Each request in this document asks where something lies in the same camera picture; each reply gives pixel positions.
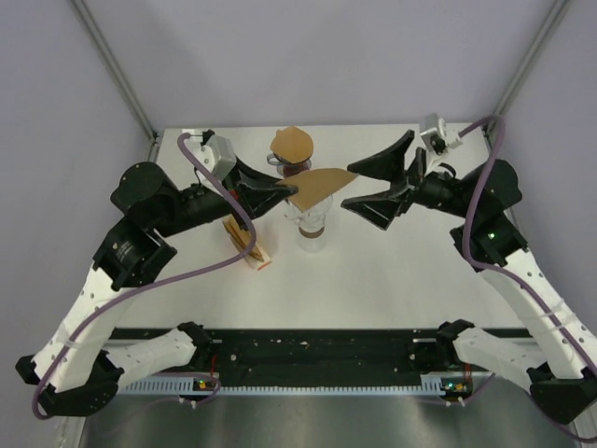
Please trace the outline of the brown paper coffee filter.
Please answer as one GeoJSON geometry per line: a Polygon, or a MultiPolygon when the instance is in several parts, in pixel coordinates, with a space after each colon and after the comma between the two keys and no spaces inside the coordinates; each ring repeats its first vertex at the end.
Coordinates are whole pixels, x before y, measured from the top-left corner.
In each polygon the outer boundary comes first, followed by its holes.
{"type": "Polygon", "coordinates": [[[289,163],[301,163],[313,154],[312,137],[296,126],[277,130],[271,141],[271,152],[289,163]]]}

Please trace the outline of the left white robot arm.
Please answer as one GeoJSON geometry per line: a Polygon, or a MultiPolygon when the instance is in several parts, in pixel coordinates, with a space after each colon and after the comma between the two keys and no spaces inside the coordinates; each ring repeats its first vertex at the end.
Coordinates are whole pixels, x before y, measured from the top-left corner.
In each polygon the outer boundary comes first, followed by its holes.
{"type": "Polygon", "coordinates": [[[201,370],[211,361],[212,340],[203,326],[182,323],[161,336],[106,347],[123,314],[158,276],[176,250],[166,238],[234,215],[246,228],[297,193],[236,161],[220,192],[196,183],[180,190],[154,162],[130,167],[112,193],[122,219],[92,258],[77,299],[49,342],[21,357],[16,371],[34,385],[34,416],[86,417],[103,409],[126,386],[172,368],[201,370]]]}

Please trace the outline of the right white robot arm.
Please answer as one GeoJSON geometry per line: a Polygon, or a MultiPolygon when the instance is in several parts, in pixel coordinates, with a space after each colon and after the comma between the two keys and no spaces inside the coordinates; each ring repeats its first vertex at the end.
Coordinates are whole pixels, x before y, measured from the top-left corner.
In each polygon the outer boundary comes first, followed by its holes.
{"type": "Polygon", "coordinates": [[[461,217],[451,230],[467,264],[507,302],[539,350],[493,336],[463,319],[445,322],[436,335],[436,359],[455,370],[464,364],[496,373],[530,395],[552,421],[567,425],[596,402],[596,337],[555,290],[526,239],[505,211],[521,200],[518,176],[504,160],[488,160],[458,178],[444,163],[441,137],[426,139],[411,164],[405,156],[414,140],[406,132],[387,149],[348,165],[350,173],[386,181],[389,188],[342,202],[379,229],[417,204],[461,217]]]}

